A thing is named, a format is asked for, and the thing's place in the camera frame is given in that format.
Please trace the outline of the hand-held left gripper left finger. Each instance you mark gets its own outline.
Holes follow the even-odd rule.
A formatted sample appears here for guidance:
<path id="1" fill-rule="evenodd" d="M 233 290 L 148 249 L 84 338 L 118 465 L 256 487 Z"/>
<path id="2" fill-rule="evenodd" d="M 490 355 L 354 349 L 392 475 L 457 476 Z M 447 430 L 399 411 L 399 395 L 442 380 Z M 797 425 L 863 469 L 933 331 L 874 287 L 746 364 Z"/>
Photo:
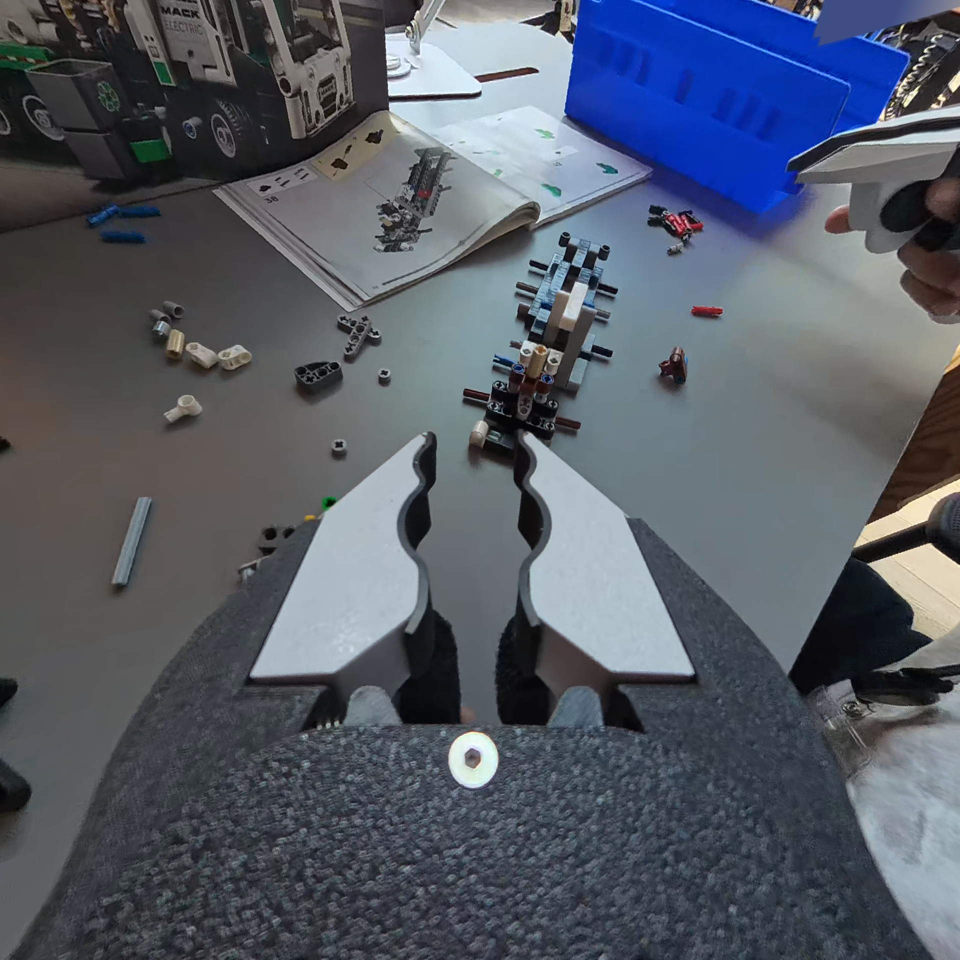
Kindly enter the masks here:
<path id="1" fill-rule="evenodd" d="M 429 575 L 437 438 L 414 436 L 318 523 L 248 678 L 396 694 L 434 652 Z"/>

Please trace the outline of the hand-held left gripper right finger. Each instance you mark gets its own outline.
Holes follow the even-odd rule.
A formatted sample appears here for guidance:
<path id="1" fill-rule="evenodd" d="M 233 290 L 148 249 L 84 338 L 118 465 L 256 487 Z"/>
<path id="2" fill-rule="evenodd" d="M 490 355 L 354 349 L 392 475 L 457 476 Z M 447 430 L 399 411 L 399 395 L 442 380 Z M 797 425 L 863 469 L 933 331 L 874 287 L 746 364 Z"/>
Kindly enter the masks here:
<path id="1" fill-rule="evenodd" d="M 694 666 L 627 515 L 530 432 L 514 445 L 515 651 L 551 692 L 684 684 Z"/>

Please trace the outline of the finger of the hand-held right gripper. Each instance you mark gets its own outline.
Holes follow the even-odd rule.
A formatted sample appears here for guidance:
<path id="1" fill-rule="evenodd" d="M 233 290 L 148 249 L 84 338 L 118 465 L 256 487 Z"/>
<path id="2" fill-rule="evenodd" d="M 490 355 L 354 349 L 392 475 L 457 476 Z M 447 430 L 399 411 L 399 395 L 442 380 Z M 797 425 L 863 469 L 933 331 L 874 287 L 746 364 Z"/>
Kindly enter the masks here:
<path id="1" fill-rule="evenodd" d="M 938 179 L 956 146 L 849 146 L 802 171 L 802 184 L 909 184 Z"/>
<path id="2" fill-rule="evenodd" d="M 864 142 L 884 139 L 903 138 L 913 134 L 924 134 L 941 130 L 959 129 L 959 107 L 945 106 L 939 109 L 908 114 L 891 121 L 876 122 L 869 126 L 859 126 L 823 140 L 810 149 L 794 156 L 787 164 L 788 170 L 807 170 L 813 164 L 841 150 L 842 148 Z"/>

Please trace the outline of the lego chassis assembly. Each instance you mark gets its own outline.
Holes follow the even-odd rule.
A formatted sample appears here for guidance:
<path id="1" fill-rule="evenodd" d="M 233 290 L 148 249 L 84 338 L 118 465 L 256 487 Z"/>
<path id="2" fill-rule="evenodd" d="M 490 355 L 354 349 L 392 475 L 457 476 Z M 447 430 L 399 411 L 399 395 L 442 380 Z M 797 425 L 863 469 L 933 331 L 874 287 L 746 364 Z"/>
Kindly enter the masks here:
<path id="1" fill-rule="evenodd" d="M 464 401 L 483 409 L 471 427 L 470 447 L 506 455 L 520 432 L 548 444 L 557 433 L 574 435 L 581 429 L 579 420 L 560 414 L 560 403 L 580 391 L 594 360 L 613 356 L 594 332 L 611 318 L 597 298 L 618 294 L 604 280 L 610 254 L 607 244 L 563 232 L 548 261 L 530 261 L 537 282 L 515 286 L 521 339 L 510 342 L 508 354 L 492 357 L 488 390 L 462 392 Z"/>

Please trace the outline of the red black lego assembly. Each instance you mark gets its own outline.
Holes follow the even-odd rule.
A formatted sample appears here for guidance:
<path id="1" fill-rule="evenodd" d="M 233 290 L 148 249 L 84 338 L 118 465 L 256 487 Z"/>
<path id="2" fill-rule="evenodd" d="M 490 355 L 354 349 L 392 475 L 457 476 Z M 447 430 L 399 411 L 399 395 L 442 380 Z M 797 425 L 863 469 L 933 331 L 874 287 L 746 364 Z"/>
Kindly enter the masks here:
<path id="1" fill-rule="evenodd" d="M 680 255 L 689 246 L 697 234 L 701 234 L 704 223 L 690 210 L 673 212 L 666 207 L 651 204 L 649 206 L 648 226 L 664 229 L 674 240 L 667 247 L 667 255 Z"/>

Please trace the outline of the light grey lego axle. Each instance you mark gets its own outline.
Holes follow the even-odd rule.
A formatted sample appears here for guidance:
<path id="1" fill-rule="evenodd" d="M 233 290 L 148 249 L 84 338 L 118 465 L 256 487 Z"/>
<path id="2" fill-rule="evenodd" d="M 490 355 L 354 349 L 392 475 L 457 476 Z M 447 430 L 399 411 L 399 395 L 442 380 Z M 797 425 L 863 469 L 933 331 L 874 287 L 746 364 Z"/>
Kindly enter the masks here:
<path id="1" fill-rule="evenodd" d="M 110 585 L 116 592 L 125 590 L 129 585 L 152 506 L 153 499 L 149 496 L 138 497 L 134 504 L 111 576 Z"/>

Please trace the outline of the dark grey lego T-beam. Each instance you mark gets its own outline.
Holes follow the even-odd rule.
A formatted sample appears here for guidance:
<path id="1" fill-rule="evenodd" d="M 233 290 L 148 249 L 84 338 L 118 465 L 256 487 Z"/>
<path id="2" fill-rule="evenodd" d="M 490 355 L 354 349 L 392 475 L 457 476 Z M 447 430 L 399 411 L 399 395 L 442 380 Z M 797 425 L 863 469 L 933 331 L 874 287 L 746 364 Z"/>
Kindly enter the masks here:
<path id="1" fill-rule="evenodd" d="M 378 346 L 382 342 L 382 334 L 366 314 L 358 317 L 341 314 L 337 318 L 337 327 L 346 334 L 346 341 L 342 350 L 342 360 L 353 363 L 365 345 Z"/>

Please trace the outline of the lego instruction booklet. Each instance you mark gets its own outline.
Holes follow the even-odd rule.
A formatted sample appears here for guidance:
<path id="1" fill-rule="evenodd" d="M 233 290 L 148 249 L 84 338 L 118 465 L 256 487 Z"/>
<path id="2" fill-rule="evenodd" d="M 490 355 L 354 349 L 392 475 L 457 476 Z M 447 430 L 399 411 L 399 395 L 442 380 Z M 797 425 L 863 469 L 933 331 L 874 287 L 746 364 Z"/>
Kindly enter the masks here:
<path id="1" fill-rule="evenodd" d="M 426 132 L 379 111 L 316 156 L 215 190 L 340 306 L 431 277 L 652 169 L 525 105 Z"/>

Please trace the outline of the lego set box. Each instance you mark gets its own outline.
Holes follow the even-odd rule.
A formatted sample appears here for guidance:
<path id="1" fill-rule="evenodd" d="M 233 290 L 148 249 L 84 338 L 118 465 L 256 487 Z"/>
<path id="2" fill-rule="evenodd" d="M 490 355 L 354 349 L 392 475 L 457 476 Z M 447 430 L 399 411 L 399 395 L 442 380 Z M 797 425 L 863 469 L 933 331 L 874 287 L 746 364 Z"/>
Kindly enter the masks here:
<path id="1" fill-rule="evenodd" d="M 3 1 L 2 155 L 230 182 L 388 108 L 382 2 Z"/>

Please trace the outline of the person's right hand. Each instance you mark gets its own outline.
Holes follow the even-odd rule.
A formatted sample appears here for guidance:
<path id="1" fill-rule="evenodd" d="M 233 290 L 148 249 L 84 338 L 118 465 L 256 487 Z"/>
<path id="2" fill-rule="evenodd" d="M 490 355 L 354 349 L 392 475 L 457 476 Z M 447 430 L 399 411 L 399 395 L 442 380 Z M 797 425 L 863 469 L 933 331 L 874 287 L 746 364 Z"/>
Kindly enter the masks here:
<path id="1" fill-rule="evenodd" d="M 958 221 L 958 181 L 945 181 L 929 194 L 933 213 Z M 953 251 L 927 250 L 909 241 L 897 251 L 904 268 L 900 286 L 908 297 L 938 323 L 949 324 L 959 310 L 959 261 Z"/>

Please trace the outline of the blue plastic bin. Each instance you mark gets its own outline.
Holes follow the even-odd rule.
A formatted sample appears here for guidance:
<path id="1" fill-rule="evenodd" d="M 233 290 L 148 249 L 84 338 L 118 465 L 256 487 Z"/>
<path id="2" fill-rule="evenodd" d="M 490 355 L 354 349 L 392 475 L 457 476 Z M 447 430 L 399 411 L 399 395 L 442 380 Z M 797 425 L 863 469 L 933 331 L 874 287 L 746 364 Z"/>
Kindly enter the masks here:
<path id="1" fill-rule="evenodd" d="M 814 32 L 764 2 L 584 1 L 565 114 L 762 214 L 804 190 L 788 162 L 876 122 L 909 65 Z"/>

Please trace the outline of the person's right leg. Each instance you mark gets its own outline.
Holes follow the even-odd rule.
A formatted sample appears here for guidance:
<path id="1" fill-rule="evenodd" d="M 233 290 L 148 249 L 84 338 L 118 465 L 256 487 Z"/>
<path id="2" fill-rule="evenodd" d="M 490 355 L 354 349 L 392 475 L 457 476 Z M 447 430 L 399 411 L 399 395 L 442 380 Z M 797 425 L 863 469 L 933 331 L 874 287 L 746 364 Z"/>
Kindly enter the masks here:
<path id="1" fill-rule="evenodd" d="M 896 664 L 932 640 L 913 607 L 867 563 L 850 558 L 789 671 L 800 696 Z"/>

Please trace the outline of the person's light grey shirt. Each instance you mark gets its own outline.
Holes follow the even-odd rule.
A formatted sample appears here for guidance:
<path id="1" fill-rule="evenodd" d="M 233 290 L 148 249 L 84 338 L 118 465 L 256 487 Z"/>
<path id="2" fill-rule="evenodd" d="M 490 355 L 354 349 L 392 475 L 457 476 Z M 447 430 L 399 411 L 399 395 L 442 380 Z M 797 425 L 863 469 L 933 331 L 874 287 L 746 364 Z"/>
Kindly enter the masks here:
<path id="1" fill-rule="evenodd" d="M 959 957 L 958 664 L 819 686 L 811 713 L 882 876 L 934 958 Z"/>

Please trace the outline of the white stand base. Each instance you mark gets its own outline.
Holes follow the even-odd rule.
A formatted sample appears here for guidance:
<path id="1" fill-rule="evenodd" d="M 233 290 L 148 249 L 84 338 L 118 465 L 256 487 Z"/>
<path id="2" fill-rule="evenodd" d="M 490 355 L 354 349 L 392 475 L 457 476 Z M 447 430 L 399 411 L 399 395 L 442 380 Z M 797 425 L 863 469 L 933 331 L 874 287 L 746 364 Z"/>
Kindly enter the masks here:
<path id="1" fill-rule="evenodd" d="M 472 99 L 482 85 L 440 48 L 425 42 L 425 35 L 444 6 L 443 1 L 418 2 L 405 27 L 386 32 L 386 65 L 389 100 Z"/>

